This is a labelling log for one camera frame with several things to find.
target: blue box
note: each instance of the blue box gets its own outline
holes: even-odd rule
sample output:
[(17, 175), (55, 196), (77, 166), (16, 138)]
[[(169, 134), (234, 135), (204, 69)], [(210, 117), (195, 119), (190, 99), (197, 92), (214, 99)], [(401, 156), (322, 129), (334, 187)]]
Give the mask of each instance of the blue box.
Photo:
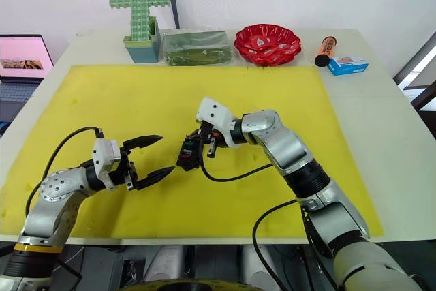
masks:
[(328, 69), (333, 75), (344, 75), (365, 71), (369, 63), (360, 56), (333, 57)]

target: red plastic bowl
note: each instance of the red plastic bowl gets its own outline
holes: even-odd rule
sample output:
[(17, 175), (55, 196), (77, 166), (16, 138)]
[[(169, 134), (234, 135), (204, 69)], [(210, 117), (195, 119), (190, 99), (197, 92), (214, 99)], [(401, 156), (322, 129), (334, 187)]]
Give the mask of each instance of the red plastic bowl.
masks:
[(236, 34), (234, 46), (242, 57), (259, 66), (289, 63), (301, 51), (299, 37), (272, 24), (245, 27)]

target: floor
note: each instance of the floor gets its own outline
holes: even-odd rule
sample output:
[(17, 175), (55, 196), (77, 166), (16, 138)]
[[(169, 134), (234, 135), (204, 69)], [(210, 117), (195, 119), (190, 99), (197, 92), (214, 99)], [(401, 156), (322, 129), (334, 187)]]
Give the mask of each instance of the floor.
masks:
[[(436, 243), (434, 241), (413, 241), (382, 243), (381, 246), (403, 267), (408, 274), (420, 274), (431, 287), (436, 290)], [(76, 290), (116, 290), (121, 283), (121, 271), (128, 260), (137, 264), (138, 275), (143, 275), (159, 246), (128, 246), (128, 247), (82, 247), (69, 245), (61, 257), (68, 261), (82, 274), (82, 280)], [(195, 259), (187, 261), (185, 273), (187, 277), (204, 279), (223, 279), (240, 281), (240, 246), (237, 245), (197, 245)], [(290, 290), (310, 290), (307, 266), (313, 287), (316, 291), (331, 291), (326, 278), (313, 257), (308, 245), (269, 245), (268, 250), (275, 265), (278, 276)], [(5, 267), (7, 256), (0, 259), (0, 271)], [(332, 263), (324, 261), (328, 269)], [(55, 269), (50, 291), (69, 290), (76, 278), (62, 268)]]

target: plastic bag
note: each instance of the plastic bag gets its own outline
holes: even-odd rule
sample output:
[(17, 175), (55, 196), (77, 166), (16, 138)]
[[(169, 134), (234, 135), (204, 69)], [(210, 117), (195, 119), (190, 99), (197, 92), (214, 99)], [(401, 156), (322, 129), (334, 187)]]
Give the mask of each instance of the plastic bag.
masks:
[(225, 31), (169, 34), (163, 42), (163, 57), (168, 65), (216, 65), (233, 60)]

